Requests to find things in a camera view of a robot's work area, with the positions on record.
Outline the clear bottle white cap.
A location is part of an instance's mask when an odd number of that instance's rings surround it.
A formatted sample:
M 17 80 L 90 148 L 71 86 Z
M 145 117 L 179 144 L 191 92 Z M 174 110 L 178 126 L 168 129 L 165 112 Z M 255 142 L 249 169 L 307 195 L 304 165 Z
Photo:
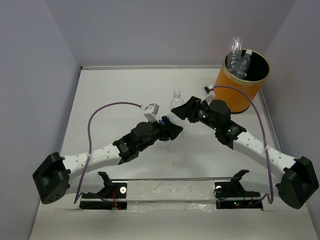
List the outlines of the clear bottle white cap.
M 242 61 L 242 38 L 235 36 L 230 40 L 229 53 L 226 59 L 226 68 L 231 74 L 235 74 Z

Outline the blue label bottle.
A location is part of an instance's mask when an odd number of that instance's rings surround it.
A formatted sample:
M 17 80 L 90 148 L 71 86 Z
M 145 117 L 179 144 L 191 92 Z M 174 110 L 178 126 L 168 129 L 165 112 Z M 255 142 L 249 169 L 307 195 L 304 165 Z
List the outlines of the blue label bottle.
M 167 140 L 164 149 L 172 151 L 177 147 L 185 137 L 185 122 L 174 114 L 169 114 L 161 118 L 164 125 L 164 132 Z

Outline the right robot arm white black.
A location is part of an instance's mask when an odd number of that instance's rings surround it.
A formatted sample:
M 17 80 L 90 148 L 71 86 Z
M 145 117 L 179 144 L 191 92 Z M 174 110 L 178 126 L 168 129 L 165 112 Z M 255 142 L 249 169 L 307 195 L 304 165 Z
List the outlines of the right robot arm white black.
M 276 195 L 291 208 L 300 209 L 319 189 L 310 159 L 286 155 L 259 141 L 244 127 L 232 121 L 231 110 L 225 101 L 214 99 L 206 103 L 193 96 L 171 112 L 181 120 L 203 123 L 215 130 L 215 137 L 221 144 L 267 168 L 279 180 L 273 185 Z

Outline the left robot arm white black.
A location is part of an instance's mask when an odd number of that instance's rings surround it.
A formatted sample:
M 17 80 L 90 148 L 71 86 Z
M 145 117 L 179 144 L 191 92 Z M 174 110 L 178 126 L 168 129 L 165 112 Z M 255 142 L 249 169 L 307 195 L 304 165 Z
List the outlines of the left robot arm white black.
M 83 180 L 85 173 L 128 163 L 156 141 L 173 141 L 182 131 L 183 127 L 164 116 L 161 121 L 140 122 L 119 140 L 92 152 L 49 154 L 32 175 L 41 203 L 52 204 L 73 193 L 72 181 Z

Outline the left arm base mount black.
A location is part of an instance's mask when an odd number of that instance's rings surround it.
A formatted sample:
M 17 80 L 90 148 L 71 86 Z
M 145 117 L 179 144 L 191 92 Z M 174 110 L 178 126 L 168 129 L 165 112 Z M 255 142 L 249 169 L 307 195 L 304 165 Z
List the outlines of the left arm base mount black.
M 97 193 L 82 195 L 79 208 L 82 210 L 126 210 L 128 182 L 111 180 L 106 172 L 99 171 L 104 187 Z

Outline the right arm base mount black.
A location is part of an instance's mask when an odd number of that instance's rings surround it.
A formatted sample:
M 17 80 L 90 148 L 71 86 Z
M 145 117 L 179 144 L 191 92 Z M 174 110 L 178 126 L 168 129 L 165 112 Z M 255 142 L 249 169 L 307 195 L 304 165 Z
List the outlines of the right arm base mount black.
M 260 209 L 263 210 L 261 194 L 257 191 L 246 191 L 240 183 L 249 170 L 242 169 L 228 181 L 216 181 L 213 195 L 216 198 L 217 210 Z

